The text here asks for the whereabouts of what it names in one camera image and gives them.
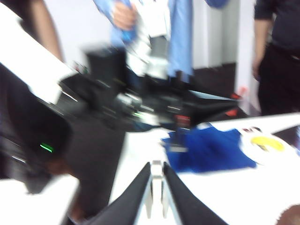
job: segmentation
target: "dark floor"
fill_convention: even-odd
[[[194,85],[203,91],[230,97],[234,89],[235,65],[195,71]],[[237,116],[225,114],[213,120],[246,117],[239,110]],[[101,211],[107,204],[125,133],[110,130],[93,117],[71,121],[74,138],[67,153],[67,161],[80,180],[80,204],[87,216]]]

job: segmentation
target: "light blue shirt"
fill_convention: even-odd
[[[116,0],[94,0],[100,12],[112,22],[112,9]],[[182,80],[189,81],[192,69],[192,27],[193,1],[169,0],[171,14],[171,40],[169,47],[168,75],[175,77],[176,71],[183,72]],[[122,31],[116,27],[112,30],[112,44],[123,45]]]

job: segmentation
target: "hand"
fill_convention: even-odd
[[[252,74],[253,77],[259,81],[260,77],[259,77],[259,66],[261,65],[261,62],[263,60],[263,57],[255,57],[253,64],[252,64]]]
[[[131,8],[117,1],[112,13],[113,23],[122,30],[131,30],[135,25],[137,10],[134,4]]]

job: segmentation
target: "blue cloth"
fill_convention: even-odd
[[[100,12],[112,22],[112,9],[116,0],[94,0]],[[176,76],[176,71],[182,71],[182,80],[189,81],[192,70],[192,27],[193,1],[169,0],[171,14],[171,40],[169,46],[168,75]],[[113,27],[111,41],[114,46],[124,45],[122,31]]]
[[[236,129],[222,132],[210,127],[181,132],[181,137],[175,132],[169,135],[170,138],[164,139],[165,148],[170,165],[176,172],[201,173],[256,167],[256,163],[240,150],[240,133]],[[170,151],[170,144],[178,140],[188,152]]]
[[[205,0],[210,7],[223,8],[229,0]]]

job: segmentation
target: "white panel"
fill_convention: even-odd
[[[240,2],[240,25],[238,66],[235,81],[235,91],[241,87],[248,89],[244,102],[240,106],[247,114],[252,108],[259,110],[257,101],[257,82],[252,76],[252,59],[254,55],[254,3],[255,0]]]

